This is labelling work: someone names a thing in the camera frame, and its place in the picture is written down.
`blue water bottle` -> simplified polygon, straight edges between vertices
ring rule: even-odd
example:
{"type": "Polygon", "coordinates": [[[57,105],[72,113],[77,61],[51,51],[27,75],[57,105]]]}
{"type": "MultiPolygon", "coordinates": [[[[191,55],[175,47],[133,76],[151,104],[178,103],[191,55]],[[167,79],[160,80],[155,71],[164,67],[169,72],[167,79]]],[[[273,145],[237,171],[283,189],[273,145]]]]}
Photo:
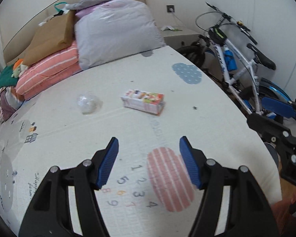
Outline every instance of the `blue water bottle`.
{"type": "Polygon", "coordinates": [[[236,64],[236,61],[234,60],[233,53],[225,45],[224,45],[224,49],[225,49],[225,53],[224,53],[225,62],[226,62],[226,66],[227,66],[228,71],[236,70],[237,64],[236,64]]]}

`green cushion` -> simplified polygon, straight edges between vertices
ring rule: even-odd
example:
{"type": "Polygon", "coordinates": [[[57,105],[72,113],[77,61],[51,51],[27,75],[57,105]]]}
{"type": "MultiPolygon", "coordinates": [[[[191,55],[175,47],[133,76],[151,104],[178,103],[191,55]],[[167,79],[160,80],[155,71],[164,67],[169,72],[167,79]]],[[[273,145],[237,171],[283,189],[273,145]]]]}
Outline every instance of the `green cushion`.
{"type": "Polygon", "coordinates": [[[16,86],[18,78],[11,77],[13,74],[13,65],[6,66],[0,74],[0,88],[16,86]]]}

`bicycle seat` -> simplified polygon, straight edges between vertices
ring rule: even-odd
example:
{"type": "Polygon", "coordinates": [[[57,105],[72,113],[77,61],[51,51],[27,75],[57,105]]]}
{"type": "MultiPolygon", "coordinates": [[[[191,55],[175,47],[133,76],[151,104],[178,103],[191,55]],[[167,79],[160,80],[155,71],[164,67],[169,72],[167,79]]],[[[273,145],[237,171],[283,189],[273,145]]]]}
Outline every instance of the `bicycle seat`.
{"type": "Polygon", "coordinates": [[[247,47],[250,50],[253,50],[254,54],[257,56],[259,59],[259,63],[261,63],[263,66],[276,70],[276,65],[273,61],[271,61],[267,56],[265,56],[262,52],[260,52],[254,45],[251,43],[248,43],[247,47]]]}

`small carton box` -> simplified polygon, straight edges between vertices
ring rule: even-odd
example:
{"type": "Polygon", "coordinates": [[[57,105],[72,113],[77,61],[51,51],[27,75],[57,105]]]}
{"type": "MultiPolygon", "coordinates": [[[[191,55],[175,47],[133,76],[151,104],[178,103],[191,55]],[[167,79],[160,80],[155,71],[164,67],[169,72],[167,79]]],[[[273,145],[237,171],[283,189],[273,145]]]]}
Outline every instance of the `small carton box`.
{"type": "Polygon", "coordinates": [[[163,108],[163,94],[129,89],[121,98],[124,107],[159,114],[163,108]]]}

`bolt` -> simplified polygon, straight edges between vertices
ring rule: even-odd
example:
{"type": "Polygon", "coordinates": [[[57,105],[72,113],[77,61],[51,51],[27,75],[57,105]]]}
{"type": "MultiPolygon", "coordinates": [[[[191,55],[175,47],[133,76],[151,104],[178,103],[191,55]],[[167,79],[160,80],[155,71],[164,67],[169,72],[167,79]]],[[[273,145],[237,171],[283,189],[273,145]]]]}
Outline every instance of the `bolt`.
{"type": "Polygon", "coordinates": [[[206,164],[209,166],[213,166],[216,164],[216,161],[214,161],[213,159],[209,159],[209,160],[206,160],[206,164]]]}
{"type": "Polygon", "coordinates": [[[292,160],[293,163],[296,163],[296,155],[292,155],[290,159],[292,160]]]}
{"type": "Polygon", "coordinates": [[[289,136],[289,133],[288,133],[287,131],[284,131],[284,132],[283,132],[283,135],[284,135],[285,137],[288,137],[288,136],[289,136]]]}
{"type": "Polygon", "coordinates": [[[92,161],[91,161],[91,160],[84,160],[84,161],[82,162],[82,164],[83,164],[84,166],[90,166],[90,165],[92,164],[92,161]]]}
{"type": "Polygon", "coordinates": [[[58,167],[57,166],[52,166],[51,169],[50,169],[50,171],[52,173],[56,173],[58,171],[58,167]]]}
{"type": "Polygon", "coordinates": [[[247,173],[249,171],[249,169],[246,166],[241,166],[240,171],[243,173],[247,173]]]}

